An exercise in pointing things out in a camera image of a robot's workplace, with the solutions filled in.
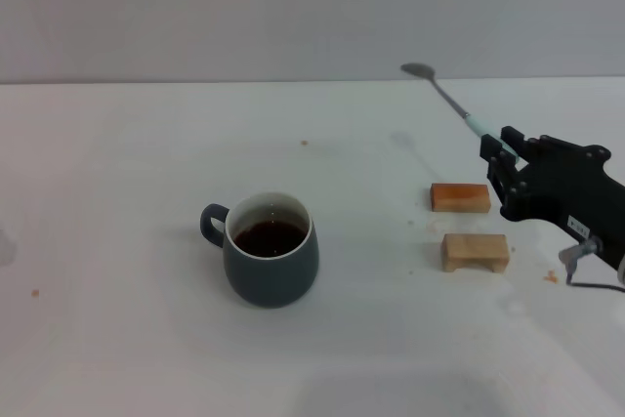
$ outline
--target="cable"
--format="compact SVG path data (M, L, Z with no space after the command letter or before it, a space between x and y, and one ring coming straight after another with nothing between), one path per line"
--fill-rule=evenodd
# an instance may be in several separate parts
M617 292L625 293L625 288L619 287L618 285L609 285L607 283L582 283L582 282L573 282L573 274L570 273L566 276L566 285L570 285L571 287L583 287L583 288L602 288L603 290L615 290Z

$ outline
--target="mug handle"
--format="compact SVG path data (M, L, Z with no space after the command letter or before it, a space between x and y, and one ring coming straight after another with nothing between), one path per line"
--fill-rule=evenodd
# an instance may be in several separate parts
M225 222L229 211L230 209L222 205L211 204L202 211L202 216L199 218L199 229L204 237L220 248L224 247L224 233L215 228L211 219Z

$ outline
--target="gray wall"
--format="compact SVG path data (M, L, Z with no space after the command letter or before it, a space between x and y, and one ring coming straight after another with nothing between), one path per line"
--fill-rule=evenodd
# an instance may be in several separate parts
M0 0L0 81L625 74L625 0Z

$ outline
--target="spoon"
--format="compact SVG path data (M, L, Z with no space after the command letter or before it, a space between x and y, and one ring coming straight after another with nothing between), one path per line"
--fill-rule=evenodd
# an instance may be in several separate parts
M456 111L460 115L460 117L462 117L465 120L465 122L467 123L467 126L469 126L469 128L474 132L474 134L476 134L480 138L481 136L485 136L486 134L494 137L501 143L504 149L506 149L508 152L514 155L517 160L519 159L519 156L517 155L517 153L514 150L512 150L512 148L508 144L506 144L504 141L499 139L497 137L497 134L490 132L487 128L482 126L481 123L476 118L474 118L470 112L468 112L465 108L457 104L453 98L447 95L447 93L442 88L440 88L440 86L438 85L435 79L436 71L432 67L430 67L426 63L405 63L404 65L401 66L401 70L415 77L428 80L432 84L432 86L435 88L435 90L437 90L438 94L441 95L443 99L446 102L448 102L449 105L451 105L451 107L453 107L454 111Z

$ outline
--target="spoon handle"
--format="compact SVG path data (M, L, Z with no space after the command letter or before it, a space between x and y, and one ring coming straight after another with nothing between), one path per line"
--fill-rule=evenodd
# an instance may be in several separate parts
M432 83L432 85L434 85L434 88L437 89L438 94L441 95L444 98L444 100L448 102L449 105L451 105L451 107L453 107L454 111L460 114L460 117L465 119L469 115L469 113L462 106L457 104L453 98L447 95L447 93L442 88L439 87L436 80L430 80L430 83Z
M517 155L517 153L512 150L512 148L508 144L499 139L497 137L497 134L495 134L494 132L490 132L487 128L482 126L481 123L477 119L475 119L472 114L467 114L467 116L465 117L465 122L476 136L481 138L481 136L485 136L486 134L488 134L489 136L494 137L499 142L501 142L501 145L504 149L506 149L508 152L514 155L517 160L519 160L519 156Z

